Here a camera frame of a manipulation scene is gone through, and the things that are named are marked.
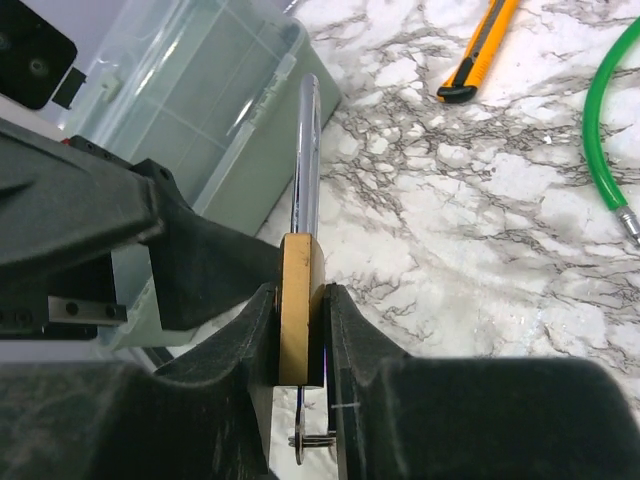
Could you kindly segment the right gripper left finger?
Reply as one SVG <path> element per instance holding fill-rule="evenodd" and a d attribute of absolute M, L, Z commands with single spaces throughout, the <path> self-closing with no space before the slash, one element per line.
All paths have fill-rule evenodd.
<path fill-rule="evenodd" d="M 155 372 L 129 362 L 5 364 L 5 479 L 268 479 L 275 289 Z"/>

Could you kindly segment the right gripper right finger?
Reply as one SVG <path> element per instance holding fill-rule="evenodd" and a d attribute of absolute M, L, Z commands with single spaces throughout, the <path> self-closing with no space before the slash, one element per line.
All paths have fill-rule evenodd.
<path fill-rule="evenodd" d="M 327 288 L 343 479 L 635 479 L 639 429 L 615 380 L 579 358 L 421 358 Z"/>

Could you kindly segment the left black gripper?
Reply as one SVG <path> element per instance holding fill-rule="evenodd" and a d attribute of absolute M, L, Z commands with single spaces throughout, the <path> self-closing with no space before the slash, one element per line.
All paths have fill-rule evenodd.
<path fill-rule="evenodd" d="M 111 253 L 163 226 L 146 246 L 164 330 L 195 329 L 277 280 L 277 247 L 194 212 L 160 164 L 131 169 L 81 136 L 2 121 L 2 337 L 84 339 L 125 323 Z"/>

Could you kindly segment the silver keys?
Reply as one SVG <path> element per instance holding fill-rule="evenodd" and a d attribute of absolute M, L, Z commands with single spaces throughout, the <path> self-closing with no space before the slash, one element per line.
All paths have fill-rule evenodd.
<path fill-rule="evenodd" d="M 298 387 L 296 391 L 295 421 L 288 445 L 293 448 L 295 462 L 301 466 L 309 453 L 324 451 L 337 461 L 337 418 L 335 375 L 331 367 L 332 354 L 323 349 L 323 387 Z M 320 426 L 320 414 L 314 410 L 313 401 L 323 394 L 324 426 Z"/>

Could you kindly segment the brass padlock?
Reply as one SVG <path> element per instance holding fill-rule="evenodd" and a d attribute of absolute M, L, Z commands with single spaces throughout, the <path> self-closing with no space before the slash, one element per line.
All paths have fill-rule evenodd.
<path fill-rule="evenodd" d="M 282 386 L 324 384 L 321 303 L 326 285 L 325 259 L 317 240 L 320 140 L 319 80 L 307 74 L 299 90 L 290 231 L 280 245 L 279 384 Z"/>

